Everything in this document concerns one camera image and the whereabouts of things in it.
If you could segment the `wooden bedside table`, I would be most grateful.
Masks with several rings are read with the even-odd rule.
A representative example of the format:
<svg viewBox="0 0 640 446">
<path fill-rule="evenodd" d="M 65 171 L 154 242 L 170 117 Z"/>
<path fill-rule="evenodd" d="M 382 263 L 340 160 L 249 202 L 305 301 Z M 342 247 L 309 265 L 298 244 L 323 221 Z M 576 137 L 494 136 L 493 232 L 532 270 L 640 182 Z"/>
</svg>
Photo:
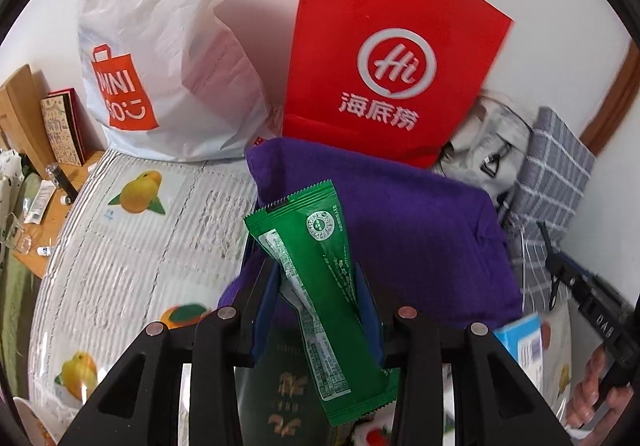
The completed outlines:
<svg viewBox="0 0 640 446">
<path fill-rule="evenodd" d="M 83 166 L 61 164 L 60 167 L 72 185 L 80 190 L 88 179 L 90 167 L 98 163 L 102 155 L 103 151 L 93 151 Z M 46 273 L 49 256 L 39 255 L 37 249 L 53 247 L 56 244 L 58 234 L 70 213 L 70 206 L 61 202 L 63 195 L 62 189 L 55 191 L 39 225 L 29 224 L 20 229 L 18 232 L 20 239 L 17 247 L 12 251 L 17 261 L 20 261 L 39 279 L 43 279 Z"/>
</svg>

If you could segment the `fruit print tablecloth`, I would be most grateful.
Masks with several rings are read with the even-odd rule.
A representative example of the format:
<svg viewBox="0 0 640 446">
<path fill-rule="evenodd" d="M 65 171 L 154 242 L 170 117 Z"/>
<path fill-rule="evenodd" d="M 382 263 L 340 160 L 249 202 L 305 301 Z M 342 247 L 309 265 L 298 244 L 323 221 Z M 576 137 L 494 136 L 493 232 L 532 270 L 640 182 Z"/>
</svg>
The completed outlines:
<svg viewBox="0 0 640 446">
<path fill-rule="evenodd" d="M 30 343 L 32 401 L 51 412 L 64 433 L 147 325 L 187 327 L 239 304 L 240 291 L 254 284 L 262 262 L 272 258 L 259 250 L 245 224 L 257 200 L 247 157 L 170 164 L 113 150 L 104 154 L 53 251 Z M 296 311 L 281 294 L 278 265 L 280 289 L 268 339 L 273 330 L 294 329 L 303 341 Z M 183 366 L 176 445 L 192 445 L 190 375 L 191 367 Z M 442 366 L 442 380 L 442 444 L 457 445 L 449 365 Z"/>
</svg>

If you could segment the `grey plaid cushion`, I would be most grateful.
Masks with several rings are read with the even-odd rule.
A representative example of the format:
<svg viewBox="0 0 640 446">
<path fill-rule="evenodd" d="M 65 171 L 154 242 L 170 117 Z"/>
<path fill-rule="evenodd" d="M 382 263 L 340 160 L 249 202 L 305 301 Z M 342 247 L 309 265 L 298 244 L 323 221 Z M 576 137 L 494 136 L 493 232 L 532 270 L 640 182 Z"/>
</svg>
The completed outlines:
<svg viewBox="0 0 640 446">
<path fill-rule="evenodd" d="M 596 157 L 548 106 L 538 110 L 523 163 L 499 212 L 508 255 L 522 295 L 522 314 L 548 313 L 568 299 L 544 267 L 547 250 L 538 224 L 559 245 L 577 212 Z"/>
</svg>

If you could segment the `white Miniso plastic bag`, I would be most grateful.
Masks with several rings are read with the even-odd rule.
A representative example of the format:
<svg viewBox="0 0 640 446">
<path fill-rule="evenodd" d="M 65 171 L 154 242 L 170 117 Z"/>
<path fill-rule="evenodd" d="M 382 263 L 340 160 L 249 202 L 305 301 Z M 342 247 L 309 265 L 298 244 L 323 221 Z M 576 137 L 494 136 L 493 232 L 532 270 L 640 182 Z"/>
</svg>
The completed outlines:
<svg viewBox="0 0 640 446">
<path fill-rule="evenodd" d="M 241 158 L 274 134 L 262 80 L 216 16 L 224 0 L 78 0 L 87 108 L 111 149 Z"/>
</svg>

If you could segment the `colourful bedding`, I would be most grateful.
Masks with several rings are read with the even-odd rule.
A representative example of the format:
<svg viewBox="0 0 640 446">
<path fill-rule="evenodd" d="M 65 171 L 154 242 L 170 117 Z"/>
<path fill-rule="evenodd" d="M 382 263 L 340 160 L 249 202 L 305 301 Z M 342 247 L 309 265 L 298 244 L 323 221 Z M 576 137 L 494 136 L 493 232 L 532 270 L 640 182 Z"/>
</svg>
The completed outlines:
<svg viewBox="0 0 640 446">
<path fill-rule="evenodd" d="M 1 275 L 6 274 L 14 251 L 27 254 L 34 246 L 25 223 L 40 189 L 41 178 L 23 165 L 16 150 L 1 151 Z"/>
</svg>

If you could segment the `purple fabric storage basket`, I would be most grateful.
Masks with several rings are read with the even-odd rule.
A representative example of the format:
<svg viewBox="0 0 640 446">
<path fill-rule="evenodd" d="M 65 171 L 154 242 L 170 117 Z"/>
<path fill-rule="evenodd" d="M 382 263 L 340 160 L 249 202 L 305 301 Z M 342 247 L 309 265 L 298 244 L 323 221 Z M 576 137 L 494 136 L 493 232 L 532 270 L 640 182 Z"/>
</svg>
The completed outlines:
<svg viewBox="0 0 640 446">
<path fill-rule="evenodd" d="M 330 180 L 354 267 L 447 327 L 522 314 L 506 237 L 485 191 L 424 169 L 278 138 L 247 154 L 258 209 Z"/>
</svg>

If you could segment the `white tube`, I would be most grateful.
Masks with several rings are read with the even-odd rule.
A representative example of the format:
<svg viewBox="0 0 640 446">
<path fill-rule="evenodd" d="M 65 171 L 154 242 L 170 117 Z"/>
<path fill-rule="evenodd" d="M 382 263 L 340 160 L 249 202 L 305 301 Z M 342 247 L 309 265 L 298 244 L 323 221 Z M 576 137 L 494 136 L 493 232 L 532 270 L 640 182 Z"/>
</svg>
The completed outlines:
<svg viewBox="0 0 640 446">
<path fill-rule="evenodd" d="M 24 218 L 25 224 L 40 225 L 44 213 L 55 193 L 56 186 L 51 180 L 42 180 L 32 204 L 29 206 Z"/>
</svg>

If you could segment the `beige canvas bag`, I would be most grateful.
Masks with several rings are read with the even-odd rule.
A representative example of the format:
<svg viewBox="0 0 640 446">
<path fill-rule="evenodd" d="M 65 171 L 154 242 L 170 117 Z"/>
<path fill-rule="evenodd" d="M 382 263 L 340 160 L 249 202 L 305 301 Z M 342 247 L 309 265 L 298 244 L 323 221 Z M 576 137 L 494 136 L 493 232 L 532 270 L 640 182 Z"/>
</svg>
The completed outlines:
<svg viewBox="0 0 640 446">
<path fill-rule="evenodd" d="M 432 171 L 485 190 L 499 205 L 524 161 L 536 115 L 500 92 L 483 89 Z"/>
</svg>

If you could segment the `green sachet packet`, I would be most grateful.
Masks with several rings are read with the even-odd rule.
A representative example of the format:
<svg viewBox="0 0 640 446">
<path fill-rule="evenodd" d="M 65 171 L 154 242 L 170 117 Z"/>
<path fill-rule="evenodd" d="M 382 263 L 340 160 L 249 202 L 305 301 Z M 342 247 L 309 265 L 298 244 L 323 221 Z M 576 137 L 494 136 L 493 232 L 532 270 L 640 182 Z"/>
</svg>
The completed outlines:
<svg viewBox="0 0 640 446">
<path fill-rule="evenodd" d="M 359 318 L 355 267 L 343 210 L 330 180 L 245 218 L 282 268 L 281 294 L 296 311 L 314 385 L 331 426 L 391 403 L 399 374 L 371 354 Z"/>
</svg>

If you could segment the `wooden door frame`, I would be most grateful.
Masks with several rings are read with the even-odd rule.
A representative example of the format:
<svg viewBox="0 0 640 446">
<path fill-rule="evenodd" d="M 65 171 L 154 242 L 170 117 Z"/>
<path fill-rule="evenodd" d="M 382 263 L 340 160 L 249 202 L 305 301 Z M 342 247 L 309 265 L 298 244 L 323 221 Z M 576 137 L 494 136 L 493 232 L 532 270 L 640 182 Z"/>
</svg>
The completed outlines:
<svg viewBox="0 0 640 446">
<path fill-rule="evenodd" d="M 632 40 L 620 71 L 600 104 L 598 112 L 580 136 L 580 141 L 596 157 L 603 151 L 625 120 L 639 94 L 639 85 L 639 48 Z"/>
</svg>

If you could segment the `patterned notebook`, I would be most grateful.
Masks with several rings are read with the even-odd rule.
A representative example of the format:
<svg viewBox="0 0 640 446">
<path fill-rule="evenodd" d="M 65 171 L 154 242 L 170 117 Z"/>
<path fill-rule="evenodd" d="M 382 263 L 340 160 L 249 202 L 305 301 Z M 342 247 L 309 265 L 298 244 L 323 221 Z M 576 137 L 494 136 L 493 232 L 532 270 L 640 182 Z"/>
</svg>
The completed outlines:
<svg viewBox="0 0 640 446">
<path fill-rule="evenodd" d="M 40 100 L 44 129 L 58 164 L 83 166 L 87 160 L 74 88 L 51 92 Z"/>
</svg>

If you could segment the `red paper shopping bag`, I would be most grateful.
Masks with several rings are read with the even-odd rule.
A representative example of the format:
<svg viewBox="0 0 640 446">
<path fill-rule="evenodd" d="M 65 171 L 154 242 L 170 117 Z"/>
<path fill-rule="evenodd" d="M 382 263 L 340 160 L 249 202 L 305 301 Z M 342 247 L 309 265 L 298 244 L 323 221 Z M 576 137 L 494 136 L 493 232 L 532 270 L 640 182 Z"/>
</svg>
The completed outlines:
<svg viewBox="0 0 640 446">
<path fill-rule="evenodd" d="M 284 135 L 427 169 L 510 27 L 486 0 L 299 0 Z"/>
</svg>

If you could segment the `blue tissue pack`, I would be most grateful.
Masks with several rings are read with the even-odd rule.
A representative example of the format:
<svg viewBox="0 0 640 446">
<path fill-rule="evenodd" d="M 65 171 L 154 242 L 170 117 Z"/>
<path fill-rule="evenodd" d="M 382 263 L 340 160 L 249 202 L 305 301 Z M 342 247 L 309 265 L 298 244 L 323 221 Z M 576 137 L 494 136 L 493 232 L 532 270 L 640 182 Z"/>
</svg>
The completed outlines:
<svg viewBox="0 0 640 446">
<path fill-rule="evenodd" d="M 495 330 L 494 333 L 541 392 L 544 384 L 544 349 L 539 315 L 530 314 Z"/>
</svg>

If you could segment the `orange print snack packet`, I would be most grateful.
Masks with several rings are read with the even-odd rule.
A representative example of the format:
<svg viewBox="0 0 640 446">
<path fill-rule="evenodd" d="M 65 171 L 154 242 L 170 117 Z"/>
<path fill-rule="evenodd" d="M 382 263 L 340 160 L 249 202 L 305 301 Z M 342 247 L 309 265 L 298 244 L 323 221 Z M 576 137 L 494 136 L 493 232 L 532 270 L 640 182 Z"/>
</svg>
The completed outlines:
<svg viewBox="0 0 640 446">
<path fill-rule="evenodd" d="M 390 414 L 375 414 L 359 419 L 352 428 L 350 444 L 354 446 L 390 446 L 393 434 Z"/>
</svg>

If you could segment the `black cylinder on nightstand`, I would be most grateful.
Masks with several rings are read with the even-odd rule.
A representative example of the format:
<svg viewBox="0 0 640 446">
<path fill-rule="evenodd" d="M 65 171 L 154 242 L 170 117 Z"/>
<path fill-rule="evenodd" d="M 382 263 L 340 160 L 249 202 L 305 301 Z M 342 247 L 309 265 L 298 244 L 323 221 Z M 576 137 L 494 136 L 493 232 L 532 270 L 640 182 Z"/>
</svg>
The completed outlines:
<svg viewBox="0 0 640 446">
<path fill-rule="evenodd" d="M 70 178 L 64 173 L 58 163 L 51 163 L 46 166 L 47 174 L 51 180 L 63 190 L 63 203 L 71 205 L 78 197 L 78 191 L 70 181 Z"/>
</svg>

